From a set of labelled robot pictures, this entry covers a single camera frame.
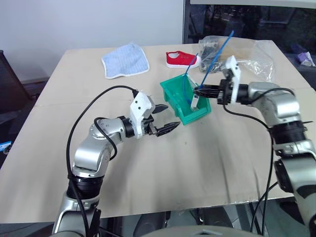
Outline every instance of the blue striped towel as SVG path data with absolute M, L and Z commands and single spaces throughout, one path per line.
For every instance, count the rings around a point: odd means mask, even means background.
M 132 76 L 149 70 L 149 63 L 142 48 L 129 43 L 117 48 L 102 57 L 105 77 L 107 79 L 119 76 Z

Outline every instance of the red sneaker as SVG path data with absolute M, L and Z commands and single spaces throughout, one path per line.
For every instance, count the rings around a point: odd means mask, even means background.
M 169 68 L 187 68 L 195 55 L 184 53 L 182 51 L 166 52 L 167 56 L 167 67 Z M 201 57 L 197 56 L 191 65 L 191 68 L 196 68 L 201 63 Z

